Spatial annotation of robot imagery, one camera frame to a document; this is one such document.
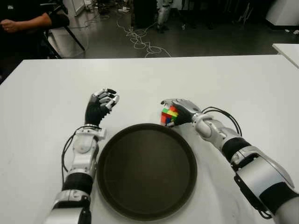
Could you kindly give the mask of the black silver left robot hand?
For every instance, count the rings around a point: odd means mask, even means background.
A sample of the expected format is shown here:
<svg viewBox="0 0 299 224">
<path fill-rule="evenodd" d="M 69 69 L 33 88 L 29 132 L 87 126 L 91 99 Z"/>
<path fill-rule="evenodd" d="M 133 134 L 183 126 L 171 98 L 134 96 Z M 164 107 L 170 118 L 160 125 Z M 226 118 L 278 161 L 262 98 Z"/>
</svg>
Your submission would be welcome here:
<svg viewBox="0 0 299 224">
<path fill-rule="evenodd" d="M 119 102 L 119 95 L 112 89 L 101 89 L 90 96 L 85 110 L 85 125 L 98 126 Z"/>
</svg>

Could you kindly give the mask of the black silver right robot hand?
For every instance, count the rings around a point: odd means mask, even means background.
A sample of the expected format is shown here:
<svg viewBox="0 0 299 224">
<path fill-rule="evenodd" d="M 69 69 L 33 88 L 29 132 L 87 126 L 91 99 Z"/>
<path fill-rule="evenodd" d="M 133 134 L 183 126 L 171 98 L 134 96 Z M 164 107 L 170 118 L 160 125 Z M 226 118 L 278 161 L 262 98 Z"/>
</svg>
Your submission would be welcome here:
<svg viewBox="0 0 299 224">
<path fill-rule="evenodd" d="M 202 115 L 202 111 L 190 100 L 179 99 L 179 98 L 170 98 L 164 99 L 161 102 L 166 108 L 170 109 L 173 106 L 177 110 L 177 117 L 175 120 L 166 122 L 164 126 L 174 127 L 186 123 L 194 122 L 195 116 Z"/>
</svg>

